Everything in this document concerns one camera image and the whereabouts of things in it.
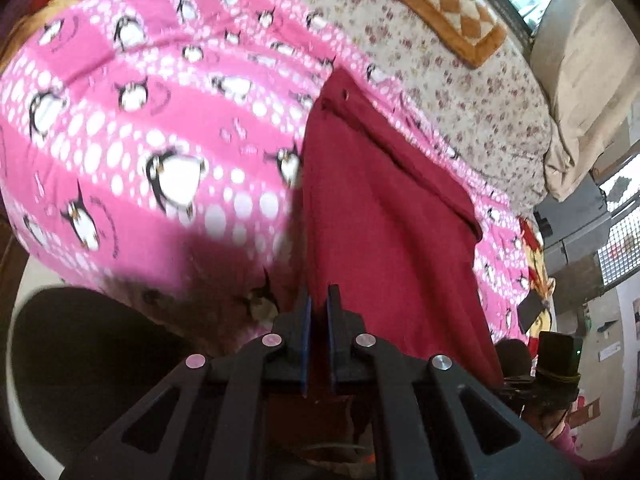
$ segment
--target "folded red garment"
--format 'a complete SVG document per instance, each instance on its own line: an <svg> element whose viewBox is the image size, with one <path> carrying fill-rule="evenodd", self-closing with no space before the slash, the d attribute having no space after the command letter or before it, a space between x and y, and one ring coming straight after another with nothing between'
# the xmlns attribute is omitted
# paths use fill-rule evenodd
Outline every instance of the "folded red garment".
<svg viewBox="0 0 640 480"><path fill-rule="evenodd" d="M502 384L472 270L482 231L462 187L339 68L309 116L303 163L315 305L335 283L368 332L415 357L446 354L487 386Z"/></svg>

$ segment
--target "silver screw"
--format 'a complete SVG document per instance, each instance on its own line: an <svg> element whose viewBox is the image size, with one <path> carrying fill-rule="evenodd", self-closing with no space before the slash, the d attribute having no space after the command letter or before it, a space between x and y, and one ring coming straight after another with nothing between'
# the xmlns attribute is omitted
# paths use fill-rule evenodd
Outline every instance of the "silver screw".
<svg viewBox="0 0 640 480"><path fill-rule="evenodd" d="M189 368L202 368L204 363L207 362L207 358L202 354L193 354L187 357L186 364Z"/></svg>
<svg viewBox="0 0 640 480"><path fill-rule="evenodd" d="M282 338L279 334L267 334L262 338L262 344L265 346L278 346L282 343Z"/></svg>
<svg viewBox="0 0 640 480"><path fill-rule="evenodd" d="M356 343L360 346L364 346L365 348L369 348L376 344L376 338L371 334L360 334L356 338Z"/></svg>
<svg viewBox="0 0 640 480"><path fill-rule="evenodd" d="M431 364L433 364L433 366L438 370L449 370L453 362L446 355L440 354L436 355L436 357L431 360Z"/></svg>

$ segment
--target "curtain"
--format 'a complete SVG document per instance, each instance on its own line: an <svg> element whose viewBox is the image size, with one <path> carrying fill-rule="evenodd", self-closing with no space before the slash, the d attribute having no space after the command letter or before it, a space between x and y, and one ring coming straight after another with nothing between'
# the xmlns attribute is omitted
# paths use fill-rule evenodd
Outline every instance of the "curtain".
<svg viewBox="0 0 640 480"><path fill-rule="evenodd" d="M552 0L530 64L549 97L549 193L562 201L580 184L640 90L640 45L611 0Z"/></svg>

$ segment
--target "penguin print fabric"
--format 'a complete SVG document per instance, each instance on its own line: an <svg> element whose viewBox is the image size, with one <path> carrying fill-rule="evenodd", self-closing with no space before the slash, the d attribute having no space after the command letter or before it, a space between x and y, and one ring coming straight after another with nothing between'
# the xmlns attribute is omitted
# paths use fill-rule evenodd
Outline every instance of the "penguin print fabric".
<svg viewBox="0 0 640 480"><path fill-rule="evenodd" d="M299 0L81 0L34 33L0 79L0 190L18 240L69 283L141 310L127 280L176 298L202 288L220 312L185 326L237 348L273 317L273 301L238 307L265 270L276 306L294 299L305 128L339 66L466 186L485 231L480 294L517 305L527 267L506 199L485 198L400 83Z"/></svg>

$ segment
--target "pink bedsheet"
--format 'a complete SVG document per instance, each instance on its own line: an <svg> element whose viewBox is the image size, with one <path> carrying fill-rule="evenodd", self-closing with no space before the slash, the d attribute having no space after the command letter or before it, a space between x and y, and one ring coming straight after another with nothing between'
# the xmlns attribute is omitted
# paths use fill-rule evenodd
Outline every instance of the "pink bedsheet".
<svg viewBox="0 0 640 480"><path fill-rule="evenodd" d="M298 155L337 65L469 193L489 327L522 337L527 266L508 199L298 0L83 0L31 38L0 80L0 187L18 239L67 281L235 349L303 277Z"/></svg>

